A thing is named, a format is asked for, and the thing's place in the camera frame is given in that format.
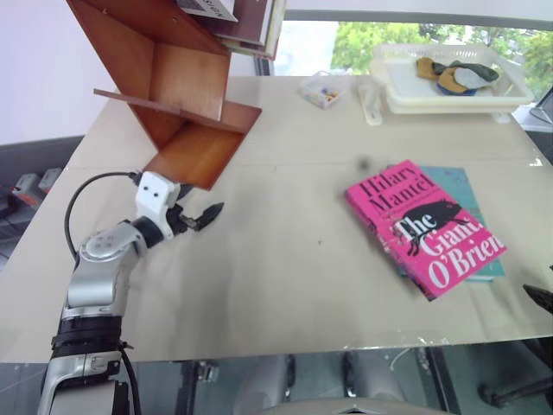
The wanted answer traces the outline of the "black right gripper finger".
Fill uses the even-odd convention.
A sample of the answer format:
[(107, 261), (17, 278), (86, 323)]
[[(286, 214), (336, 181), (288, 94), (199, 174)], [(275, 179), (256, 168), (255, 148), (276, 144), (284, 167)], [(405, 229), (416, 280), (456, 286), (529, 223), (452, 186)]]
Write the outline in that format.
[(553, 293), (549, 290), (524, 284), (523, 289), (532, 301), (544, 310), (553, 310)]

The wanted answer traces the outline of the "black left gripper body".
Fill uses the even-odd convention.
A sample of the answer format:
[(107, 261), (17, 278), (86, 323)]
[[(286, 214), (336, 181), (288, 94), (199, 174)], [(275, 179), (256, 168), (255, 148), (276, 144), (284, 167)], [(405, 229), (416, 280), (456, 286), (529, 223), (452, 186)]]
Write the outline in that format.
[(166, 220), (172, 233), (185, 233), (189, 228), (190, 219), (182, 214), (183, 207), (175, 204), (166, 213)]

